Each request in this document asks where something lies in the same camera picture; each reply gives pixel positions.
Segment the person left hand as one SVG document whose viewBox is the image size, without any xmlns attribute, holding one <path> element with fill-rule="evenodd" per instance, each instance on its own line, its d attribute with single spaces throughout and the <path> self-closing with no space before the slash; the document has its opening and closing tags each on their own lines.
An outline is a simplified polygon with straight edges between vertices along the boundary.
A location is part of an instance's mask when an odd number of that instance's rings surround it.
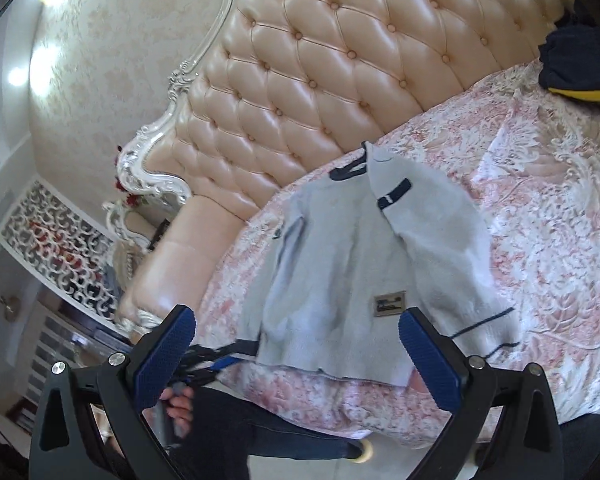
<svg viewBox="0 0 600 480">
<path fill-rule="evenodd" d="M 193 390 L 182 382 L 166 388 L 156 406 L 159 440 L 164 446 L 183 440 L 192 426 Z"/>
</svg>

